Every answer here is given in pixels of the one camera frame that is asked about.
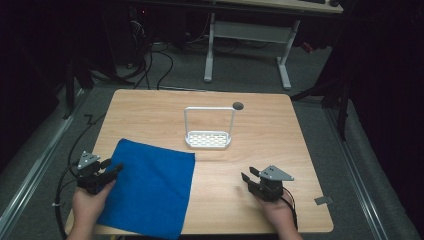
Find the blue cloth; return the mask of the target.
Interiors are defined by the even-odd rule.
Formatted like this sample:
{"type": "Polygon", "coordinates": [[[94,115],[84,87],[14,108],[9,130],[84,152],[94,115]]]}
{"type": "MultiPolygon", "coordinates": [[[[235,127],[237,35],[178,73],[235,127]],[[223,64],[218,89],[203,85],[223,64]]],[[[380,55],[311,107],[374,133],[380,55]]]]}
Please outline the blue cloth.
{"type": "Polygon", "coordinates": [[[97,223],[177,240],[190,199],[195,155],[122,139],[112,160],[123,169],[97,223]]]}

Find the white-legged desk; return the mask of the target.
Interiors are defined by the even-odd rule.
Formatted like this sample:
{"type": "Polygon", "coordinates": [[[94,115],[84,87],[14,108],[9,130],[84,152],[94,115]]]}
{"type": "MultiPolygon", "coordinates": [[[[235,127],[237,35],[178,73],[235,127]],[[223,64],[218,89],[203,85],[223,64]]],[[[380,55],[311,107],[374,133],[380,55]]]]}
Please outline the white-legged desk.
{"type": "MultiPolygon", "coordinates": [[[[318,14],[338,16],[344,9],[336,0],[206,0],[211,7],[247,7],[263,13],[265,10],[284,10],[293,14],[318,14]]],[[[296,17],[288,27],[270,24],[244,23],[240,21],[216,20],[216,10],[210,14],[208,52],[205,62],[204,81],[213,79],[214,40],[216,38],[247,40],[283,44],[283,54],[276,58],[283,88],[291,89],[286,61],[297,35],[301,20],[296,17]]]]}

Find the black stand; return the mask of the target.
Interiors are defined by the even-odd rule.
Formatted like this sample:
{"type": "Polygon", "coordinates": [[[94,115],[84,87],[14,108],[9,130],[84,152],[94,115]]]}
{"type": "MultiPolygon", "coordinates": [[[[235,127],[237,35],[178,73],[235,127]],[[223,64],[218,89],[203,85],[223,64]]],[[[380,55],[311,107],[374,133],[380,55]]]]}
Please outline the black stand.
{"type": "Polygon", "coordinates": [[[325,67],[313,87],[290,97],[292,101],[298,101],[308,96],[322,96],[321,106],[323,108],[337,107],[336,128],[339,137],[343,141],[346,140],[345,124],[348,116],[347,107],[352,81],[351,74],[351,66],[340,68],[325,67]]]}
{"type": "Polygon", "coordinates": [[[71,58],[66,66],[66,111],[64,119],[68,119],[75,110],[77,86],[81,89],[92,89],[94,86],[89,61],[84,58],[71,58]]]}

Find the computer tower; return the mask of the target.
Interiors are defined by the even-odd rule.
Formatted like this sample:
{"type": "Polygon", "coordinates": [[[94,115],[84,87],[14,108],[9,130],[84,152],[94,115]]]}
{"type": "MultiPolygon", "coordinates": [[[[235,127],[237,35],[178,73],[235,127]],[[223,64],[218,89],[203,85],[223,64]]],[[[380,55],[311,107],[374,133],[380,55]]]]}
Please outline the computer tower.
{"type": "Polygon", "coordinates": [[[137,8],[113,3],[107,20],[115,64],[127,68],[139,66],[145,53],[146,31],[137,8]]]}

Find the person's right hand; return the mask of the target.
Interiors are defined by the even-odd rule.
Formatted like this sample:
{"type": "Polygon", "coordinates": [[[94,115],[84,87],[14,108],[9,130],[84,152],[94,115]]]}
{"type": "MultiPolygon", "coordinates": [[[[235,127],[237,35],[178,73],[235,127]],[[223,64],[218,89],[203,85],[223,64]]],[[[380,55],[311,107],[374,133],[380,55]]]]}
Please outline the person's right hand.
{"type": "Polygon", "coordinates": [[[266,219],[275,230],[281,228],[296,229],[292,213],[292,200],[290,197],[283,195],[281,199],[275,202],[266,202],[259,197],[256,197],[256,200],[262,207],[266,219]]]}

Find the metal floor rail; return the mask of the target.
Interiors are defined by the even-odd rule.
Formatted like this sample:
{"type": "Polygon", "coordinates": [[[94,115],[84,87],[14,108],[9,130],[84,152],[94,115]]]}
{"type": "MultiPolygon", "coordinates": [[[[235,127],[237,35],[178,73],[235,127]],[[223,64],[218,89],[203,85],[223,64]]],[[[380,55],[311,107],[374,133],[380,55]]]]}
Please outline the metal floor rail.
{"type": "Polygon", "coordinates": [[[76,93],[73,113],[60,104],[30,136],[0,174],[0,240],[59,240],[55,207],[64,172],[90,144],[84,140],[89,90],[76,93]]]}
{"type": "Polygon", "coordinates": [[[330,124],[333,134],[337,139],[339,148],[341,149],[349,179],[361,206],[362,212],[366,218],[368,226],[372,232],[374,240],[389,240],[386,230],[377,212],[374,201],[370,196],[362,176],[355,164],[355,160],[349,149],[349,146],[347,142],[341,138],[338,132],[336,114],[331,109],[324,109],[323,112],[330,124]]]}

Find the person's left hand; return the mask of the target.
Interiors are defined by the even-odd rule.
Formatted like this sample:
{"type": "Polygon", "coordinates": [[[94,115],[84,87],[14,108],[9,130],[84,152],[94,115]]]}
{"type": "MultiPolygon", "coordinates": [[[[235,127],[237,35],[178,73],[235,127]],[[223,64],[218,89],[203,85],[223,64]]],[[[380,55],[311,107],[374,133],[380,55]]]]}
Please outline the person's left hand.
{"type": "Polygon", "coordinates": [[[72,229],[91,229],[94,231],[97,219],[102,213],[106,199],[115,183],[115,180],[108,183],[97,195],[89,194],[85,189],[79,187],[75,189],[73,195],[74,224],[72,229]]]}

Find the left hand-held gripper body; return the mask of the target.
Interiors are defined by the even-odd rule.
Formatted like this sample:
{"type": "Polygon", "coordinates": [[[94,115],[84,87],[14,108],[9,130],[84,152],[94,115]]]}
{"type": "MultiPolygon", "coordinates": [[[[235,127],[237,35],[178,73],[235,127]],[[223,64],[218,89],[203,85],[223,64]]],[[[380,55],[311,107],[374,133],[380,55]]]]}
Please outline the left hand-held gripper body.
{"type": "Polygon", "coordinates": [[[105,169],[100,168],[104,161],[96,154],[84,151],[77,164],[77,186],[85,189],[89,194],[96,195],[108,182],[102,180],[105,169]]]}

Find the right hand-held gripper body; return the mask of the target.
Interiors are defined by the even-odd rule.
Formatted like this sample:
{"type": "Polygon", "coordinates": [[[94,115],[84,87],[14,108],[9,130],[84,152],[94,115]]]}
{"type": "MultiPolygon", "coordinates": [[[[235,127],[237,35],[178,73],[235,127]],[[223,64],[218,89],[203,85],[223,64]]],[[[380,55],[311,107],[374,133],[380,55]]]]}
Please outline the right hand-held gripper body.
{"type": "Polygon", "coordinates": [[[257,186],[248,185],[248,191],[266,202],[275,202],[283,196],[284,181],[293,181],[294,177],[274,165],[260,171],[257,186]]]}

